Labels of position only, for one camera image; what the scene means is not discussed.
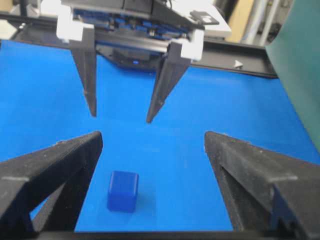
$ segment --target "robotic arm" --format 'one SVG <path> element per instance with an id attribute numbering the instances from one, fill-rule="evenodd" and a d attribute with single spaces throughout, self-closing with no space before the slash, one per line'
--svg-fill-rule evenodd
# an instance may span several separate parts
<path id="1" fill-rule="evenodd" d="M 171 1 L 62 0 L 56 34 L 69 41 L 92 116 L 97 115 L 96 50 L 109 59 L 122 55 L 129 59 L 126 67 L 156 70 L 146 118 L 151 123 L 191 62 L 201 60 L 204 25 L 215 24 L 204 11 L 179 14 Z"/>

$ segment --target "white bracket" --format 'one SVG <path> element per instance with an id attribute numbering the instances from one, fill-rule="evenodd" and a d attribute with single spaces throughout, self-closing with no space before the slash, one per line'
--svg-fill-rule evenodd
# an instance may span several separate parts
<path id="1" fill-rule="evenodd" d="M 70 6 L 61 5 L 59 8 L 56 36 L 62 40 L 82 41 L 84 28 L 93 29 L 93 24 L 73 20 Z"/>

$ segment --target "blue cube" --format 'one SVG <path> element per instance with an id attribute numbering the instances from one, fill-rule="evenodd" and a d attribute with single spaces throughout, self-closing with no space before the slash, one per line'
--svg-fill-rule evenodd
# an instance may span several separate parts
<path id="1" fill-rule="evenodd" d="M 108 209 L 132 213 L 136 209 L 139 175 L 133 172 L 113 171 L 108 191 Z"/>

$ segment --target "blue table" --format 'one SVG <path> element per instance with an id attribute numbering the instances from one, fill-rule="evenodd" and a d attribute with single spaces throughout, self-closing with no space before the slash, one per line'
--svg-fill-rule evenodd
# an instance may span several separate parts
<path id="1" fill-rule="evenodd" d="M 101 131 L 104 147 L 77 231 L 231 230 L 204 151 L 206 131 L 320 163 L 278 79 L 191 67 L 147 124 L 154 79 L 98 56 L 92 118 L 68 50 L 3 41 L 0 159 Z M 113 170 L 139 173 L 135 213 L 107 209 Z"/>

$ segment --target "green curtain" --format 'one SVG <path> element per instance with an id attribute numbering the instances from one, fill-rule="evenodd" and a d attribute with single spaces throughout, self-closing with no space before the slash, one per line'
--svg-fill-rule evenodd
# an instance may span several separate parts
<path id="1" fill-rule="evenodd" d="M 295 0 L 267 54 L 320 152 L 320 0 Z"/>

